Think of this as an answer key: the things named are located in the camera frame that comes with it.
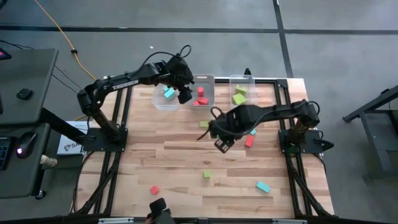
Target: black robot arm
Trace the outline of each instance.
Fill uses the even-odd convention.
[[[178,100],[181,104],[192,98],[192,91],[188,85],[193,84],[193,75],[180,54],[173,56],[167,63],[164,61],[147,63],[134,72],[97,80],[86,86],[84,90],[80,90],[77,98],[82,112],[93,117],[107,139],[118,142],[120,140],[118,127],[109,121],[100,109],[106,95],[138,84],[156,86],[160,83],[178,90],[180,92]]]
[[[289,129],[289,143],[300,144],[309,128],[319,123],[317,111],[313,104],[302,100],[290,105],[274,105],[259,107],[256,105],[240,105],[231,111],[222,113],[209,122],[211,138],[217,138],[215,146],[225,153],[235,140],[249,134],[258,124],[280,119],[298,118],[296,125]]]

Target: lime green block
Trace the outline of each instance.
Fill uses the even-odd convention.
[[[209,122],[207,122],[207,121],[199,121],[199,126],[201,128],[208,128],[209,127]]]
[[[232,98],[233,98],[234,104],[236,104],[236,105],[241,105],[246,102],[246,98],[241,93],[233,95]]]
[[[235,93],[240,93],[242,95],[245,95],[248,92],[248,89],[245,86],[235,86]]]
[[[211,176],[211,173],[210,173],[210,171],[204,171],[203,172],[203,176],[204,176],[204,178],[210,178],[210,176]]]

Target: wooden table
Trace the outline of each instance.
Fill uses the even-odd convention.
[[[288,79],[288,83],[292,102],[307,98],[303,79]],[[257,85],[256,91],[258,105],[276,104],[272,85]],[[209,120],[208,112],[193,111],[189,104],[180,105],[177,111],[159,111],[152,104],[152,92],[153,86],[133,88],[129,137],[119,166],[112,216],[145,217],[149,204],[163,197],[173,217],[294,217],[285,158],[277,139],[278,121],[257,127],[252,148],[244,148],[243,138],[222,154],[209,135],[196,141],[205,132],[199,121]],[[216,106],[230,110],[228,84],[216,84],[215,94]],[[108,118],[115,98],[116,94],[108,95],[102,107]],[[102,152],[94,153],[84,166],[78,208],[98,185],[103,156]],[[333,213],[322,163],[311,154],[302,157],[309,189],[326,211]],[[203,178],[204,170],[211,172],[209,179]],[[257,181],[269,185],[270,193],[256,189]],[[149,192],[153,185],[159,187],[158,195]],[[102,207],[107,195],[106,189]],[[298,196],[304,212],[300,190]]]

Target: clear plastic bin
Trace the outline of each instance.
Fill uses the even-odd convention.
[[[152,97],[152,103],[158,110],[165,110],[165,111],[174,111],[178,109],[178,91],[174,92],[175,96],[171,100],[168,100],[164,96],[164,87],[165,85],[159,84],[157,87],[154,88],[154,95]]]
[[[190,105],[195,110],[210,110],[210,108],[214,105],[214,97],[215,97],[215,90],[214,90],[214,76],[213,75],[194,75],[193,81],[195,82],[194,85],[190,85],[190,89],[192,91],[192,99],[190,100]],[[198,99],[197,88],[203,87],[205,93],[203,97],[209,99],[208,105],[194,105],[193,103]]]
[[[244,94],[246,102],[244,104],[257,104],[257,93],[254,77],[252,75],[231,75],[229,78],[229,100],[231,100],[231,108],[238,106],[233,100],[233,96],[237,94],[237,85],[246,89],[246,94]]]

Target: gray floor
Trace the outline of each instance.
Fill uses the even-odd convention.
[[[277,27],[271,0],[40,2],[63,26]],[[397,1],[280,0],[279,4],[286,29],[398,29]],[[33,1],[24,0],[9,1],[0,11],[0,24],[52,26]],[[193,47],[187,61],[195,73],[229,76],[250,67],[256,77],[286,77],[278,34],[67,34],[79,50],[81,62],[97,77],[134,70],[152,52],[176,52],[185,44]],[[69,77],[80,86],[92,82],[59,32],[0,31],[0,39],[34,48],[57,48],[57,65]],[[319,129],[324,130],[325,139],[335,143],[335,148],[325,153],[335,213],[343,218],[397,223],[398,183],[363,182],[362,175],[372,169],[375,159],[360,121],[345,124],[341,118],[398,84],[398,35],[287,35],[286,39],[294,77],[305,79],[310,99],[322,107]],[[75,94],[56,80],[50,84],[45,106],[63,119],[81,115]],[[398,102],[391,107],[398,108]],[[46,174],[44,189],[49,194],[42,201],[0,200],[0,220],[66,214],[76,175],[77,170]]]

